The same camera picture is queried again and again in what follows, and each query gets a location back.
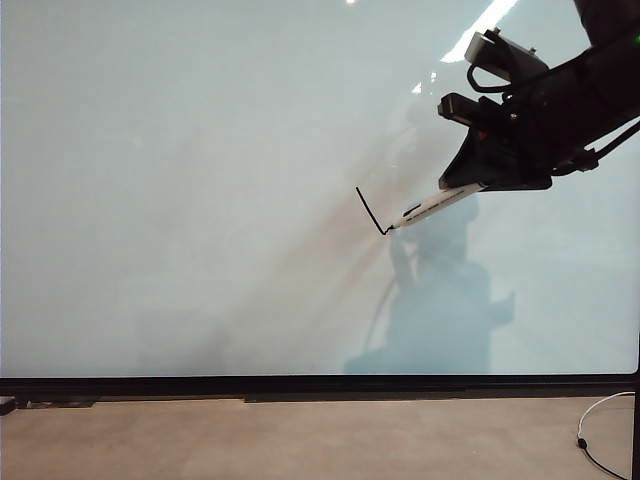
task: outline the white cable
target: white cable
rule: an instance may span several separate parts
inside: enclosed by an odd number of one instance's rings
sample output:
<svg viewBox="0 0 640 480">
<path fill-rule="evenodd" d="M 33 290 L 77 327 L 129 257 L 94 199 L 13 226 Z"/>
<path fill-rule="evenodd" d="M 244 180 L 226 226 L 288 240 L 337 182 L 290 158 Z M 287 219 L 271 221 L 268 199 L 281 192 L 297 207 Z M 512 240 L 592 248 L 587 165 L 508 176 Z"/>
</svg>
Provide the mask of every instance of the white cable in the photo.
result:
<svg viewBox="0 0 640 480">
<path fill-rule="evenodd" d="M 598 400 L 596 403 L 594 403 L 593 405 L 591 405 L 589 408 L 587 408 L 587 411 L 584 412 L 582 414 L 582 417 L 580 417 L 580 421 L 578 422 L 578 433 L 577 433 L 577 437 L 578 439 L 582 438 L 582 422 L 584 422 L 584 419 L 587 418 L 587 415 L 589 415 L 589 413 L 591 412 L 591 410 L 593 410 L 594 408 L 596 408 L 598 405 L 600 405 L 601 403 L 604 403 L 608 400 L 611 400 L 612 398 L 615 397 L 621 397 L 623 395 L 635 395 L 635 392 L 619 392 L 619 393 L 615 393 L 613 395 L 609 395 L 606 398 L 603 398 L 601 400 Z"/>
</svg>

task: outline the black frame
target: black frame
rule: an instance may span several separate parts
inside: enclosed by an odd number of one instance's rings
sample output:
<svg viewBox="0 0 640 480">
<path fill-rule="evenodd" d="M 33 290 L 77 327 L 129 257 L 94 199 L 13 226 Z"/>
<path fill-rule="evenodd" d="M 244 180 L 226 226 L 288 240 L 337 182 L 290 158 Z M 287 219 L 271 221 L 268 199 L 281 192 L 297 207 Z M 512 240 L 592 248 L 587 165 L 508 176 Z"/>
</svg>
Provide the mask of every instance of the black frame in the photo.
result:
<svg viewBox="0 0 640 480">
<path fill-rule="evenodd" d="M 632 374 L 258 375 L 216 377 L 1 378 L 0 396 L 23 398 L 210 396 L 233 398 L 493 398 L 600 395 L 640 389 Z"/>
</svg>

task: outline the black cable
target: black cable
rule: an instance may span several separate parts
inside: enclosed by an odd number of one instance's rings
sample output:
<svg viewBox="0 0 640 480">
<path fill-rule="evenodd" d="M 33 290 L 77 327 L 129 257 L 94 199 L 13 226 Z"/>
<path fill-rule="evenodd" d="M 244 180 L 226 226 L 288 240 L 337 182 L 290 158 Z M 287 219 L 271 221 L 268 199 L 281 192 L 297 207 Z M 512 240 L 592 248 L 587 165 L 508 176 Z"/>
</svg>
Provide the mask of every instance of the black cable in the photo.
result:
<svg viewBox="0 0 640 480">
<path fill-rule="evenodd" d="M 510 83 L 507 83 L 505 85 L 494 85 L 492 87 L 485 87 L 483 85 L 480 85 L 478 82 L 476 82 L 476 79 L 473 76 L 473 72 L 475 71 L 476 67 L 479 67 L 479 65 L 471 64 L 471 66 L 469 67 L 469 70 L 467 70 L 467 81 L 469 82 L 469 85 L 471 85 L 471 88 L 473 88 L 476 92 L 503 93 L 503 92 L 508 92 L 514 88 L 513 84 L 510 84 Z"/>
<path fill-rule="evenodd" d="M 614 148 L 619 147 L 622 142 L 624 142 L 626 140 L 629 140 L 629 138 L 631 138 L 632 135 L 638 133 L 638 131 L 640 131 L 640 121 L 638 121 L 638 122 L 634 123 L 633 125 L 631 125 L 624 132 L 622 132 L 616 138 L 611 140 L 611 142 L 609 142 L 606 146 L 604 146 L 600 150 L 598 150 L 596 152 L 596 159 L 599 160 L 602 157 L 604 157 L 605 155 L 611 153 L 611 151 Z"/>
<path fill-rule="evenodd" d="M 626 477 L 623 477 L 622 475 L 620 475 L 619 473 L 614 472 L 613 470 L 610 470 L 609 468 L 605 467 L 604 465 L 602 465 L 598 460 L 596 460 L 593 455 L 591 455 L 591 453 L 589 452 L 589 449 L 587 448 L 587 441 L 584 438 L 578 438 L 578 447 L 580 449 L 582 449 L 582 451 L 584 452 L 584 454 L 587 456 L 587 458 L 589 460 L 591 460 L 591 462 L 596 465 L 598 468 L 600 468 L 600 470 L 608 473 L 609 475 L 611 475 L 612 477 L 615 478 L 619 478 L 620 480 L 629 480 Z"/>
<path fill-rule="evenodd" d="M 378 223 L 378 220 L 376 220 L 376 217 L 373 215 L 373 212 L 371 211 L 371 209 L 369 208 L 369 205 L 367 205 L 366 200 L 364 199 L 364 197 L 362 196 L 362 193 L 360 192 L 360 189 L 358 187 L 356 187 L 356 192 L 358 192 L 358 196 L 360 197 L 360 200 L 362 200 L 362 204 L 364 205 L 364 208 L 366 208 L 367 213 L 369 214 L 369 216 L 371 217 L 371 220 L 373 220 L 373 223 L 375 223 L 376 228 L 378 229 L 378 231 L 382 234 L 382 235 L 386 235 L 387 232 L 389 232 L 389 230 L 393 230 L 393 225 L 390 226 L 389 228 L 387 228 L 386 230 L 382 230 L 382 227 L 380 226 L 380 224 Z"/>
</svg>

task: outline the concrete floor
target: concrete floor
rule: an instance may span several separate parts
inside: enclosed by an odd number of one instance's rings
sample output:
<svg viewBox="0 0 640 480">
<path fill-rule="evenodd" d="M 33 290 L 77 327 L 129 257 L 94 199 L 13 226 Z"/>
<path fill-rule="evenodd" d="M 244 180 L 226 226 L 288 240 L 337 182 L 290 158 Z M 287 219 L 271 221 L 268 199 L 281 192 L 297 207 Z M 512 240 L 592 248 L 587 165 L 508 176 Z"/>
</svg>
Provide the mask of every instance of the concrete floor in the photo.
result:
<svg viewBox="0 0 640 480">
<path fill-rule="evenodd" d="M 4 480 L 602 479 L 575 446 L 592 398 L 98 403 L 2 420 Z M 631 471 L 633 400 L 586 422 Z"/>
</svg>

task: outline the whiteboard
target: whiteboard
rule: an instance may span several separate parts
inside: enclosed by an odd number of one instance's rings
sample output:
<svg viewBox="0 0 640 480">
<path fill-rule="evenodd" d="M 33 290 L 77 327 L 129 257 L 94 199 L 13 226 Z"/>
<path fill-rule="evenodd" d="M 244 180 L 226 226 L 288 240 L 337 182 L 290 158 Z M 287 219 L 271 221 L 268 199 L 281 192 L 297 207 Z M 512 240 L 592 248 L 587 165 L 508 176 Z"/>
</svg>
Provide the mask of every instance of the whiteboard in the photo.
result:
<svg viewBox="0 0 640 480">
<path fill-rule="evenodd" d="M 3 1 L 3 376 L 634 372 L 637 139 L 387 237 L 358 201 L 435 193 L 479 19 L 589 45 L 568 0 Z"/>
</svg>

